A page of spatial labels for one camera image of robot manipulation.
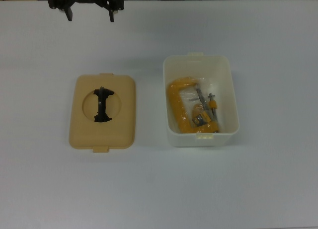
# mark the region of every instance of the plastic container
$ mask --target plastic container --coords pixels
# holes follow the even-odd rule
[[[203,78],[208,92],[215,95],[218,108],[218,133],[180,133],[166,94],[166,125],[168,140],[175,147],[221,146],[239,130],[239,118],[233,87],[230,63],[223,56],[170,56],[163,64],[165,92],[168,85],[182,77]]]

